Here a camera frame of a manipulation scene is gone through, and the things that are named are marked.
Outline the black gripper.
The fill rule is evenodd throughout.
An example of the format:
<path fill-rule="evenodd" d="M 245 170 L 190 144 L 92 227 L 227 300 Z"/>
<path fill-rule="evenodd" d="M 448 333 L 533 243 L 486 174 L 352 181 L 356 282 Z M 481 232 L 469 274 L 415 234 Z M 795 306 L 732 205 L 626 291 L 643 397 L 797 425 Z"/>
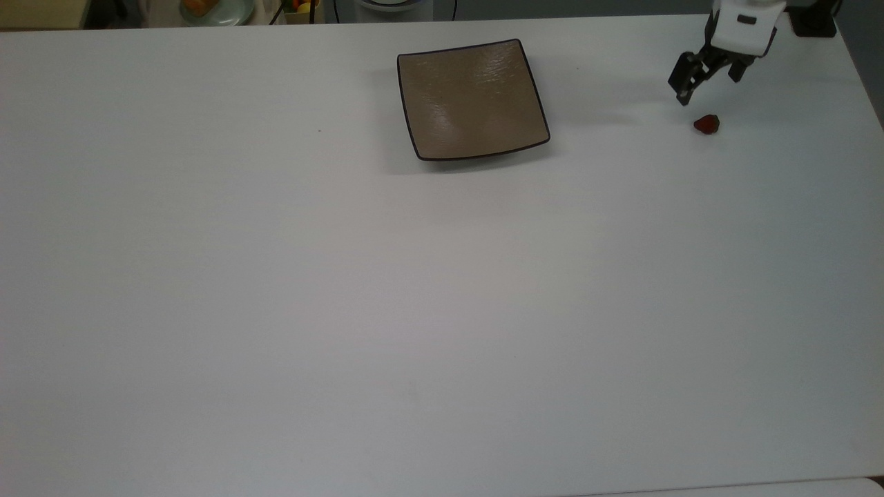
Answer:
<path fill-rule="evenodd" d="M 732 82 L 742 81 L 749 66 L 758 57 L 725 50 L 704 44 L 700 52 L 683 52 L 667 79 L 667 84 L 675 91 L 676 100 L 687 106 L 697 88 L 711 78 L 709 69 L 729 66 L 727 76 Z"/>

